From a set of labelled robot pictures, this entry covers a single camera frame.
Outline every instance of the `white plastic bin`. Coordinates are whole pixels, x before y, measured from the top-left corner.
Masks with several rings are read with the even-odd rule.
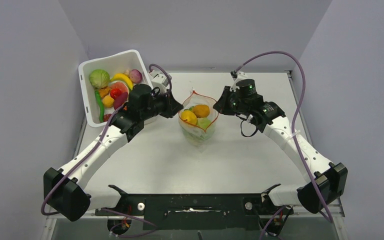
[[[107,71],[110,78],[115,74],[124,73],[127,69],[137,69],[143,75],[141,84],[148,84],[152,88],[148,71],[145,68],[141,55],[136,50],[123,51],[112,56],[82,62],[78,66],[81,94],[83,95],[87,123],[93,128],[101,127],[106,124],[99,120],[100,109],[95,98],[95,89],[89,81],[89,74],[95,69]],[[105,114],[111,114],[113,111],[113,108],[105,109]]]

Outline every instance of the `plastic fruit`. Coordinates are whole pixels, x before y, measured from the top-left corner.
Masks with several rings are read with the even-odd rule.
[[[207,130],[208,126],[211,124],[211,121],[206,117],[198,118],[196,125],[204,130]]]
[[[192,108],[192,112],[198,118],[206,118],[208,115],[210,115],[210,108],[207,105],[199,104]]]
[[[103,121],[104,121],[104,122],[108,121],[108,119],[110,119],[110,117],[111,117],[111,113],[105,114],[105,115],[103,116]]]
[[[198,121],[197,116],[192,111],[189,111],[189,110],[184,110],[181,113],[180,118],[183,121],[190,123],[192,125],[196,125]]]
[[[111,108],[114,104],[114,99],[112,97],[110,97],[109,95],[106,95],[103,99],[102,99],[102,104],[104,107],[106,107],[107,109],[108,108]]]
[[[109,86],[110,89],[120,89],[122,93],[129,93],[129,88],[121,81],[114,82]]]
[[[108,86],[98,89],[100,98],[102,99],[103,97],[107,96],[110,93],[110,90],[111,89]]]
[[[127,92],[123,92],[122,94],[120,94],[120,96],[118,96],[114,101],[114,109],[118,109],[119,107],[121,107],[121,105],[126,102],[127,97]]]
[[[112,99],[116,99],[118,96],[120,96],[123,92],[118,89],[118,88],[113,88],[109,92],[109,95],[111,96]]]
[[[142,81],[142,73],[137,69],[133,69],[129,72],[128,78],[135,84],[138,84]]]
[[[126,74],[117,73],[116,75],[114,75],[114,77],[111,78],[111,82],[114,82],[117,80],[125,82],[130,90],[133,89],[133,82],[132,80],[130,80],[130,78]]]

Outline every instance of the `green toy vegetable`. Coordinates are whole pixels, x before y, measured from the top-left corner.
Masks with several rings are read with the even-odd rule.
[[[96,98],[96,103],[98,104],[99,106],[99,121],[101,123],[104,122],[104,104],[102,103],[101,101],[101,95],[99,94],[99,92],[97,90],[95,90],[95,98]]]
[[[208,126],[211,124],[211,121],[206,117],[198,118],[196,125],[204,130],[207,130]]]
[[[96,89],[103,89],[110,82],[110,74],[102,69],[95,69],[89,75],[89,81]]]

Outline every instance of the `toy red tomato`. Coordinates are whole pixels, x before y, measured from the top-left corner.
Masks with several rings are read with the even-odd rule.
[[[120,81],[114,82],[109,86],[109,88],[120,89],[122,93],[129,93],[129,88],[123,82],[120,82]]]
[[[120,96],[123,92],[118,89],[118,88],[113,88],[109,92],[109,95],[111,96],[112,99],[117,99],[118,96]]]

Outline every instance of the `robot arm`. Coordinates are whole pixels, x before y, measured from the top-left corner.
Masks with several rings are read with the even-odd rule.
[[[323,208],[294,143],[294,135],[324,201],[330,204],[341,196],[347,179],[347,168],[342,163],[335,165],[321,155],[299,132],[292,133],[285,113],[276,103],[264,101],[263,96],[257,94],[253,79],[249,79],[243,72],[232,72],[232,76],[233,85],[224,87],[214,109],[220,114],[237,116],[255,125],[257,130],[272,139],[287,154],[307,182],[305,186],[276,184],[262,193],[263,203],[266,206],[302,205],[314,214]]]
[[[121,190],[110,185],[114,191],[93,192],[93,195],[84,192],[89,180],[95,172],[119,148],[130,142],[145,125],[145,121],[157,115],[172,118],[183,105],[177,102],[171,92],[160,93],[161,88],[151,89],[145,84],[137,84],[129,94],[126,108],[120,109],[109,123],[108,130],[102,132],[86,149],[73,160],[62,166],[59,170],[48,169],[43,176],[43,190],[45,199],[56,185],[68,174],[80,159],[94,152],[76,168],[56,188],[47,203],[70,221],[76,221],[87,210],[98,208],[112,208],[117,205]]]

